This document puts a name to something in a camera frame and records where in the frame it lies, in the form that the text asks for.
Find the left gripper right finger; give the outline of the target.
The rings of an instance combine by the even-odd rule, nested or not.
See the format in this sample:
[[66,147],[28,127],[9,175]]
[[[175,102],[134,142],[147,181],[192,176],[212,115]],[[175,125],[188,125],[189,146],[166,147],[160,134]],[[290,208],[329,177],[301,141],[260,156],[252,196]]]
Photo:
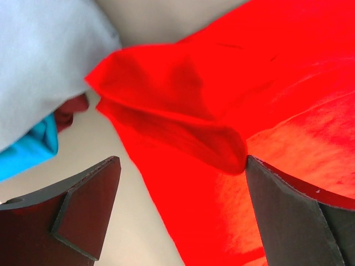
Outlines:
[[354,265],[354,199],[254,156],[245,172],[269,265]]

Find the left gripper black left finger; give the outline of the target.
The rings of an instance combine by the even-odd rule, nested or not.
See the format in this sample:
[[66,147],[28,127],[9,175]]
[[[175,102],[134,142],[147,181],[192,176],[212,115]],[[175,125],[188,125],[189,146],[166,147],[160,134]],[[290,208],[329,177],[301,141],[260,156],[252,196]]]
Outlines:
[[120,180],[120,159],[1,204],[1,265],[94,265]]

